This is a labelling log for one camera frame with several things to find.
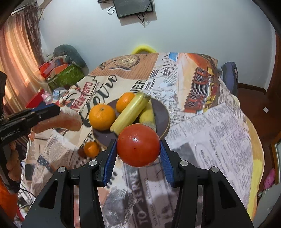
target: plate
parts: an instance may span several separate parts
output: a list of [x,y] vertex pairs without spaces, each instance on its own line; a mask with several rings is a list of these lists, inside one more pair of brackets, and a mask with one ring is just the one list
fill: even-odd
[[[113,107],[116,117],[118,117],[120,114],[115,109],[117,101],[118,101],[118,99],[108,103],[108,105]],[[170,116],[169,116],[168,110],[160,101],[155,100],[154,98],[151,98],[151,102],[152,102],[152,107],[153,107],[154,116],[155,116],[156,133],[158,134],[160,140],[162,140],[166,137],[166,135],[169,132]],[[138,118],[136,119],[134,124],[136,124],[136,123],[139,123]],[[112,139],[117,140],[117,138],[118,138],[118,136],[114,132],[111,132],[110,130],[98,131],[96,129],[93,129],[93,132],[94,132],[96,142],[104,148],[107,148],[107,145],[110,143],[110,141]]]

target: hand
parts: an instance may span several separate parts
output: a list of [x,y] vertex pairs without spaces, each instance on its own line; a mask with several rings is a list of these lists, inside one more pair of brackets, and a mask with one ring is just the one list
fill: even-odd
[[16,143],[15,141],[10,143],[11,148],[11,157],[7,162],[7,169],[9,170],[9,178],[11,178],[13,181],[20,181],[21,180],[21,162],[19,161],[19,154],[15,150],[16,149]]

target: yellow banana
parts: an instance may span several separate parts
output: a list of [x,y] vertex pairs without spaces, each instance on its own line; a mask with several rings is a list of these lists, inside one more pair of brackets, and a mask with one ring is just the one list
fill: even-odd
[[138,92],[111,125],[110,131],[119,135],[125,127],[129,126],[136,120],[149,101],[150,96]]
[[151,100],[140,113],[140,124],[144,124],[156,131],[155,117]]

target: floor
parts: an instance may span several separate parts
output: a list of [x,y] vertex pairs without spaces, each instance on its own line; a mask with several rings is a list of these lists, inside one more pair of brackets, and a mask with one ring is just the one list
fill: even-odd
[[[269,100],[263,92],[244,88],[238,89],[238,99],[242,111],[255,126],[264,150],[265,167],[259,189],[262,191],[264,179],[274,168],[273,156],[269,147],[270,142],[281,131],[280,102]],[[267,113],[263,110],[264,107],[268,108]]]

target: pink slipper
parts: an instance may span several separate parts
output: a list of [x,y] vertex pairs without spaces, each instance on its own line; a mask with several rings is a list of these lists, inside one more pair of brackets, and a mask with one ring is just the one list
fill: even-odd
[[264,180],[264,190],[270,188],[275,182],[275,169],[270,170],[268,176]]

